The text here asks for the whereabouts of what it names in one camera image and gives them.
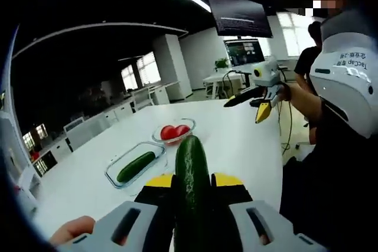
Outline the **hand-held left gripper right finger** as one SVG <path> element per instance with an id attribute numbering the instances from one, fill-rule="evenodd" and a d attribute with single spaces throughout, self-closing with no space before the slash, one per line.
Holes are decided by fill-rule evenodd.
<path id="1" fill-rule="evenodd" d="M 263 201 L 254 201 L 238 178 L 211 175 L 213 251 L 324 251 Z"/>

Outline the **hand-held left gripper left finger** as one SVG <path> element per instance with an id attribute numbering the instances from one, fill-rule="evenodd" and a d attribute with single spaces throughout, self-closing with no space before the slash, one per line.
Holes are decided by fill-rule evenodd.
<path id="1" fill-rule="evenodd" d="M 174 174 L 152 178 L 126 201 L 57 251 L 172 251 Z"/>

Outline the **person's right hand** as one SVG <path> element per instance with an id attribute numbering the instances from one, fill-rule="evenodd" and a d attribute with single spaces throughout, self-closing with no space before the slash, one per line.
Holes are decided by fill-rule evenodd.
<path id="1" fill-rule="evenodd" d="M 292 98 L 291 87 L 284 82 L 280 82 L 279 85 L 278 96 L 280 101 L 290 102 Z"/>

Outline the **person's left hand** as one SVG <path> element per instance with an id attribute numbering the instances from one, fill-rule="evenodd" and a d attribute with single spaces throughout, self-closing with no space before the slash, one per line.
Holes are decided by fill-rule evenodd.
<path id="1" fill-rule="evenodd" d="M 93 232 L 96 221 L 90 216 L 82 216 L 63 224 L 49 239 L 53 246 L 59 246 L 82 235 Z"/>

